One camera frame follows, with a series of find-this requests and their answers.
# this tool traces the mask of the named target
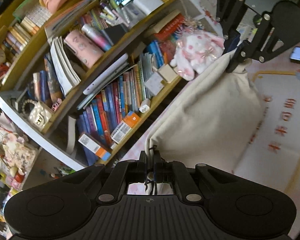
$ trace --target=pink pencil case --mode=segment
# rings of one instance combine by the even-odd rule
[[[78,30],[70,32],[65,38],[65,43],[88,68],[92,68],[97,60],[104,54],[99,47]]]

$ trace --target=pink stuffed bunny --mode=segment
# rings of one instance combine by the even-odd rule
[[[205,31],[184,33],[177,41],[177,49],[171,66],[178,66],[178,73],[185,80],[201,74],[223,52],[223,38]]]

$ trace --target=book spine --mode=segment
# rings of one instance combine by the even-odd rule
[[[125,82],[125,90],[126,90],[126,102],[128,109],[126,109],[126,114],[132,111],[132,99],[131,99],[131,90],[130,90],[130,75],[129,72],[125,72],[123,74],[123,80]]]
[[[50,53],[46,54],[43,59],[44,59],[45,70],[47,72],[47,82],[48,82],[50,97],[52,103],[55,104],[59,98],[60,99],[63,98],[63,94],[57,79],[56,72],[53,67],[51,54]]]
[[[133,77],[133,70],[129,72],[130,75],[130,90],[131,90],[131,99],[132,99],[132,109],[133,112],[137,112],[137,97],[136,97],[136,88],[134,86],[134,77]]]
[[[116,120],[116,114],[115,114],[115,110],[114,110],[114,102],[112,99],[111,85],[106,86],[106,97],[107,97],[107,102],[109,105],[110,121],[111,121],[113,130],[114,130],[117,127],[117,120]]]
[[[40,88],[40,73],[33,73],[33,85],[34,85],[34,97],[35,100],[41,100],[41,88]]]
[[[163,55],[162,55],[162,52],[161,52],[161,49],[159,47],[159,43],[157,40],[154,40],[154,44],[157,48],[157,51],[159,53],[159,59],[160,59],[160,67],[162,67],[164,65],[164,58],[163,58]]]
[[[86,111],[83,112],[83,117],[84,117],[84,123],[86,124],[87,127],[87,133],[90,134],[91,133],[90,124],[89,124],[89,119]]]
[[[13,44],[13,42],[8,38],[6,37],[5,41],[18,53],[20,54],[20,50],[18,49],[18,47],[16,45]]]
[[[133,68],[133,72],[134,72],[134,78],[136,81],[136,93],[137,96],[139,98],[139,107],[143,101],[143,97],[142,97],[142,89],[141,89],[141,78],[140,78],[140,72],[139,72],[139,66],[138,64],[136,64]]]
[[[87,133],[87,127],[84,121],[84,117],[83,114],[81,114],[79,116],[79,119],[77,120],[77,127],[78,127],[78,131],[81,134],[83,134],[84,132]],[[97,160],[98,157],[89,149],[87,149],[86,147],[83,147],[84,153],[86,155],[87,161],[88,161],[88,165],[91,166],[93,165]]]
[[[108,124],[107,118],[106,118],[106,112],[103,109],[102,96],[100,94],[98,94],[98,95],[96,95],[96,99],[97,99],[97,106],[98,106],[98,110],[99,110],[100,121],[101,121],[102,129],[103,129],[103,132],[105,135],[106,143],[108,145],[111,145],[111,143],[112,143],[111,133],[110,133],[109,124]]]
[[[111,134],[112,131],[114,130],[114,128],[112,128],[112,122],[110,120],[109,102],[107,101],[106,91],[105,90],[101,90],[101,96],[102,96],[102,102],[103,102],[103,109],[105,111],[105,116],[106,116],[107,124],[109,126],[109,132]]]
[[[87,113],[87,116],[88,116],[88,122],[89,122],[89,126],[90,126],[90,135],[93,137],[93,138],[97,138],[97,131],[96,131],[96,128],[94,126],[94,122],[93,122],[93,114],[92,114],[92,110],[90,108],[90,106],[88,106],[86,108],[86,113]]]
[[[30,41],[31,35],[20,24],[16,23],[15,27]]]
[[[41,82],[41,101],[44,102],[49,108],[52,107],[52,101],[49,93],[49,87],[47,82],[47,72],[45,70],[40,71]]]
[[[159,33],[155,33],[154,36],[160,42],[165,41],[170,35],[172,35],[180,25],[185,22],[185,18],[182,14],[178,14],[172,21],[163,27]]]
[[[119,76],[119,92],[120,92],[120,99],[121,99],[122,118],[124,118],[126,116],[126,109],[125,109],[123,76]]]
[[[97,124],[98,134],[101,138],[101,141],[106,144],[106,138],[105,138],[105,134],[103,132],[101,119],[100,119],[100,115],[99,115],[99,111],[98,111],[97,100],[93,99],[91,105],[92,105],[94,119],[96,120],[96,124]]]
[[[21,36],[19,35],[19,33],[16,32],[15,29],[13,29],[12,27],[9,28],[9,31],[11,32],[11,34],[23,45],[26,46],[25,40],[23,40],[23,38],[21,38]]]
[[[15,36],[12,35],[11,32],[7,33],[7,37],[9,38],[9,40],[11,40],[13,42],[14,45],[17,46],[17,48],[22,51],[24,48],[24,45],[21,44],[20,41],[17,40],[17,38]]]
[[[113,83],[113,90],[114,90],[114,100],[115,100],[115,112],[117,114],[117,124],[119,124],[122,121],[122,110],[121,110],[121,102],[119,102],[119,90],[118,90],[117,82]]]
[[[139,74],[140,74],[142,99],[145,100],[147,98],[147,94],[146,94],[145,77],[143,75],[142,64],[141,63],[138,64],[138,67],[139,67]]]

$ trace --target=drawstring bag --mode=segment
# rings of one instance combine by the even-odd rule
[[[262,119],[262,100],[245,67],[225,73],[233,52],[208,66],[175,99],[150,131],[145,150],[151,160],[157,146],[165,160],[194,168],[206,163],[233,172]]]

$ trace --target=pen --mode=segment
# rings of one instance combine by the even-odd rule
[[[105,3],[100,3],[100,6],[102,7],[103,10],[105,10],[107,12],[107,14],[109,14],[111,17],[116,18],[115,15],[113,14],[113,12],[107,7],[107,5]]]

